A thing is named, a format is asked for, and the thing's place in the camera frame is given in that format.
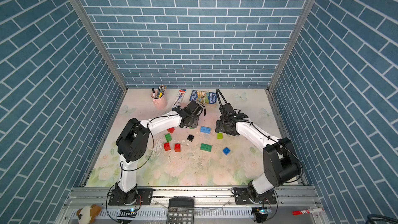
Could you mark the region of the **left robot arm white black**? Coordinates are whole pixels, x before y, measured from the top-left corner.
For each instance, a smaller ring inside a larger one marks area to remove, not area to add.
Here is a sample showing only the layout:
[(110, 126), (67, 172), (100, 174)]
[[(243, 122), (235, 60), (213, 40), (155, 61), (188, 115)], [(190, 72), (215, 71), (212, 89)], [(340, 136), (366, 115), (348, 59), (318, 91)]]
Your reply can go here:
[(170, 128), (196, 128), (206, 107), (198, 101), (191, 101), (185, 107), (174, 107), (172, 111), (150, 120), (130, 119), (116, 140), (120, 155), (120, 180), (110, 188), (107, 196), (109, 205), (130, 206), (140, 204), (142, 198), (136, 182), (138, 161), (144, 156), (149, 139)]

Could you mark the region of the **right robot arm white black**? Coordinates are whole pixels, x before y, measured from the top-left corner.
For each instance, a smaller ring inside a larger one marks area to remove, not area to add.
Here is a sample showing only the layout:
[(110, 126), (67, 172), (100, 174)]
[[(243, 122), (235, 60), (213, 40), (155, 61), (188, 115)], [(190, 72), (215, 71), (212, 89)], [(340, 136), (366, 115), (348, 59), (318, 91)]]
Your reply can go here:
[(252, 202), (264, 201), (274, 188), (302, 176), (303, 166), (290, 139), (272, 136), (254, 124), (246, 114), (233, 109), (230, 103), (219, 109), (221, 116), (216, 121), (217, 133), (241, 135), (263, 152), (263, 173), (249, 182), (246, 190)]

